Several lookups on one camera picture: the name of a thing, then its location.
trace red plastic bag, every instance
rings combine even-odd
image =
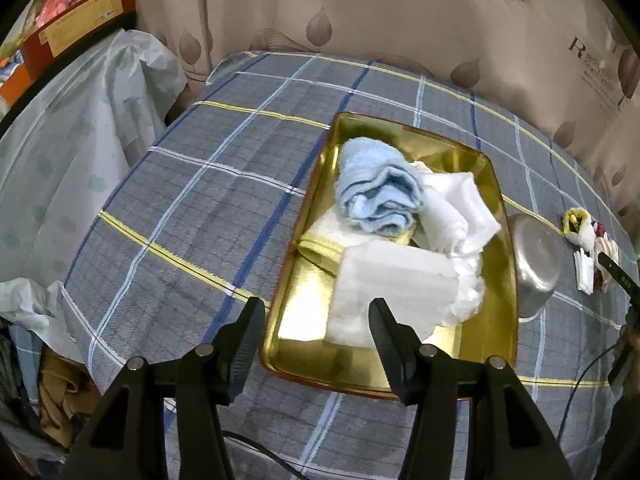
[[[46,25],[53,20],[53,18],[59,15],[60,12],[67,10],[72,5],[81,1],[83,0],[47,0],[42,7],[42,12],[36,20],[36,28]]]

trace screw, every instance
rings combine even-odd
[[[206,357],[213,354],[213,345],[210,345],[209,343],[203,343],[196,346],[196,354],[200,357]]]
[[[135,372],[140,370],[145,365],[145,360],[142,357],[132,357],[127,361],[127,368]]]
[[[438,347],[429,344],[420,345],[418,352],[425,357],[434,357],[438,353]]]
[[[498,370],[502,370],[507,365],[507,361],[499,355],[492,355],[489,357],[489,364]]]

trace tray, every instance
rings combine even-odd
[[[502,225],[483,253],[484,301],[479,314],[457,326],[437,327],[428,342],[468,361],[484,362],[491,355],[501,355],[513,367],[517,348],[514,256],[500,187],[489,158],[425,130],[352,113],[336,115],[312,173],[271,303],[260,352],[264,366],[290,381],[349,394],[396,398],[375,350],[324,341],[334,277],[296,251],[302,233],[334,204],[338,153],[353,137],[382,140],[407,160],[421,160],[433,171],[474,174],[482,199]]]

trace silver bowl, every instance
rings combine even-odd
[[[518,321],[523,323],[535,319],[556,290],[562,237],[524,213],[509,216],[507,222],[516,261]]]

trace gray tablecloth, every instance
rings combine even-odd
[[[607,225],[635,279],[633,249],[593,179],[535,128],[473,93],[377,63],[307,54],[240,53],[118,186],[66,279],[68,324],[101,390],[123,362],[176,358],[234,320],[248,293],[271,298],[310,169],[333,116],[348,110],[414,124],[485,152],[509,213],[554,226],[571,206]],[[517,372],[553,431],[572,381],[617,337],[622,290],[576,289],[573,249],[562,245],[558,289],[519,329]],[[614,398],[611,358],[587,375],[562,443],[589,478]],[[169,468],[177,431],[167,403]],[[244,393],[220,409],[222,427],[303,465],[312,478],[396,478],[415,411],[293,384],[254,364]],[[452,478],[464,476],[461,404]],[[230,445],[239,479],[288,478]]]

